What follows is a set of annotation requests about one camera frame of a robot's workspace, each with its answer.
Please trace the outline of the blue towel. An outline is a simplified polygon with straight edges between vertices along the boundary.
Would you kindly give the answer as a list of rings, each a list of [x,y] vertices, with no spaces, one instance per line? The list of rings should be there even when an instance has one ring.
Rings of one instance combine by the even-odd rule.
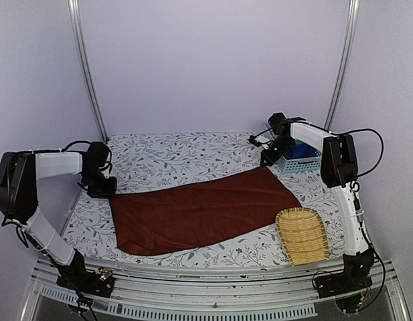
[[[310,157],[316,157],[316,149],[313,148],[312,146],[301,143],[301,144],[296,144],[292,147],[292,152],[291,156],[293,158],[310,158]]]

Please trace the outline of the brown towel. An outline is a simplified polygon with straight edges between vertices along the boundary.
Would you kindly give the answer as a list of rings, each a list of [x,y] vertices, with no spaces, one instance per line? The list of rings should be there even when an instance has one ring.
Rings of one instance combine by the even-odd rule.
[[[139,256],[220,243],[270,225],[278,212],[300,205],[265,167],[110,199],[117,247]]]

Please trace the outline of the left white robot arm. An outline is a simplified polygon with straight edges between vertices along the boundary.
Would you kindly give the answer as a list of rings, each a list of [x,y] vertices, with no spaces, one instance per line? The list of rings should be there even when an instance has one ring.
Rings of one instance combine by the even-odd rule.
[[[30,242],[58,269],[57,284],[77,295],[109,298],[115,279],[100,267],[90,272],[84,256],[63,240],[43,215],[37,182],[63,175],[80,175],[80,186],[88,196],[108,199],[116,193],[117,179],[105,152],[6,152],[0,162],[0,212],[4,224],[16,225],[21,240]]]

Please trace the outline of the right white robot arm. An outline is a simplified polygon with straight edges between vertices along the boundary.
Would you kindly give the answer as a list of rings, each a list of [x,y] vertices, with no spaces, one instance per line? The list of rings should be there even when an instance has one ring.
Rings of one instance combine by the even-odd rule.
[[[250,143],[263,146],[260,165],[271,166],[297,140],[321,152],[321,179],[331,190],[344,232],[343,271],[325,273],[313,278],[320,298],[327,298],[372,285],[369,276],[374,264],[373,245],[363,228],[363,211],[355,186],[358,177],[357,158],[350,134],[334,134],[305,122],[302,118],[283,119],[270,128],[275,131],[272,141],[263,141],[259,134]]]

